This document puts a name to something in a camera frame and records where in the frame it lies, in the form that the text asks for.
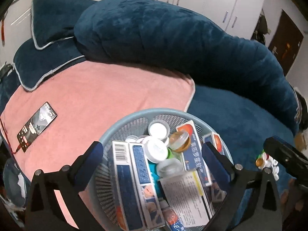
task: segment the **pink towel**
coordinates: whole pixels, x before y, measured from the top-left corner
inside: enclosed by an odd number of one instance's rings
[[[1,120],[15,151],[19,145],[17,134],[45,102],[58,114],[25,153],[20,150],[15,155],[24,174],[32,180],[37,169],[48,173],[71,165],[126,115],[155,107],[186,111],[194,92],[193,80],[179,72],[85,61],[53,76],[31,93],[20,86],[7,103]],[[61,194],[56,195],[68,223],[76,227]],[[80,195],[93,213],[87,195]]]

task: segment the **plastic basket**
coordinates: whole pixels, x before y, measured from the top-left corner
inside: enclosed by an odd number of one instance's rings
[[[115,214],[109,180],[108,151],[110,150],[112,141],[125,141],[125,139],[131,135],[140,136],[147,134],[148,124],[154,119],[161,119],[167,122],[170,126],[171,133],[176,131],[177,126],[189,120],[194,121],[199,137],[210,132],[215,132],[208,124],[199,118],[179,110],[168,108],[153,108],[138,111],[122,118],[111,126],[99,140],[104,146],[104,156],[102,163],[97,167],[96,172],[89,182],[90,199],[96,217],[100,218],[100,222],[107,231],[121,231]],[[230,152],[223,141],[222,146],[225,155],[233,163]],[[186,228],[187,231],[201,229],[202,227]]]

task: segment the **label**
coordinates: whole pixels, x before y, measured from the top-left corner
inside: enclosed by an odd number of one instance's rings
[[[189,121],[177,127],[177,131],[188,132],[191,140],[190,147],[181,153],[181,161],[184,165],[184,169],[185,170],[197,169],[203,187],[208,187],[212,185],[210,172],[208,170],[206,163],[202,158],[201,143],[193,121]]]
[[[206,225],[211,211],[196,170],[160,180],[169,205],[184,227]]]
[[[168,223],[168,226],[171,229],[171,231],[186,231],[184,226],[183,226],[183,224],[180,222],[180,220],[178,220],[174,224],[169,224]]]

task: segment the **white bottle cap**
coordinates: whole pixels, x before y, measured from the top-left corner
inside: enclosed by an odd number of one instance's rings
[[[265,166],[266,166],[266,167],[270,167],[270,168],[273,167],[273,164],[272,164],[272,162],[270,161],[270,159],[268,159],[268,160],[265,161]]]
[[[159,140],[164,140],[170,134],[170,127],[165,121],[158,119],[150,122],[147,131],[150,136],[153,136]]]
[[[135,143],[136,140],[138,140],[138,136],[128,136],[125,141],[129,143]]]
[[[168,149],[161,140],[149,140],[144,145],[144,153],[152,163],[159,163],[168,157]]]
[[[276,166],[273,166],[272,174],[273,174],[273,176],[275,176],[275,174],[276,174]]]
[[[275,159],[273,160],[273,165],[277,166],[278,165],[278,161],[276,161]]]
[[[146,135],[139,136],[138,140],[136,140],[136,143],[141,143],[145,137],[147,136]]]
[[[157,140],[157,138],[153,137],[153,136],[146,136],[143,138],[143,140],[141,141],[142,144],[146,144],[149,140]]]
[[[169,204],[165,200],[159,201],[159,205],[161,206],[161,209],[169,207]]]
[[[267,154],[264,152],[264,153],[262,153],[262,159],[264,160],[264,161],[266,161],[266,159],[267,159]]]
[[[183,165],[176,158],[164,160],[156,166],[156,172],[159,177],[168,177],[181,171],[183,171]]]

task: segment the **red tassel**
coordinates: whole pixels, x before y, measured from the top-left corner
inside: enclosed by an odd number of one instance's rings
[[[4,42],[4,19],[1,20],[1,39]]]

